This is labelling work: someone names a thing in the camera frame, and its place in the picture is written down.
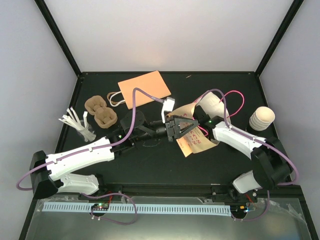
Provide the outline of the cream cakes paper bag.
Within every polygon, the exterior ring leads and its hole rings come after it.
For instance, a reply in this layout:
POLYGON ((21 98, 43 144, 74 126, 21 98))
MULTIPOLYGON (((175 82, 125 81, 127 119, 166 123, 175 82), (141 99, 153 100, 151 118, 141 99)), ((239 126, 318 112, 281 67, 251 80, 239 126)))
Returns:
MULTIPOLYGON (((212 118, 215 116, 223 117, 224 102, 221 97, 216 96, 212 92, 208 93, 204 98, 198 98, 194 102, 183 105, 169 116, 177 115, 191 119, 195 112, 195 107, 202 107, 204 111, 212 118)), ((208 131, 203 127, 196 127, 189 131, 186 135, 176 140, 183 155, 188 157, 190 154, 197 154, 208 149, 216 147, 219 143, 208 139, 208 131)))

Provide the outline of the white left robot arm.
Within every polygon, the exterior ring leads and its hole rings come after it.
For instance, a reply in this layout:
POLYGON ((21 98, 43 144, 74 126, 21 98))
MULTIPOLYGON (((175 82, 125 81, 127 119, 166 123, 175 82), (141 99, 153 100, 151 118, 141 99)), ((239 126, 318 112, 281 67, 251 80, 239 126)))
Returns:
POLYGON ((30 171, 31 190, 37 200, 49 198, 57 193, 81 193, 103 199, 108 188, 102 177, 96 174, 80 175, 75 172, 102 162, 110 162, 123 152, 132 149, 136 143, 151 139, 184 137, 199 126, 192 117, 171 115, 164 120, 147 122, 144 114, 136 110, 128 113, 120 127, 108 136, 69 151, 33 154, 30 171))

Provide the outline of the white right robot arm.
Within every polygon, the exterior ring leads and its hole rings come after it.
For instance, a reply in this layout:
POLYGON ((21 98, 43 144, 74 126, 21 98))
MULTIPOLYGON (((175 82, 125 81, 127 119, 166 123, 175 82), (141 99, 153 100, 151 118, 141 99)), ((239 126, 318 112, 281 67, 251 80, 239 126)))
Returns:
POLYGON ((231 124, 226 125, 223 117, 210 117, 201 106, 195 107, 193 117, 208 131, 207 138, 211 142, 227 144, 251 160, 252 170, 238 176, 228 187, 230 200, 238 202, 252 190, 272 190, 293 172, 278 138, 258 137, 231 124))

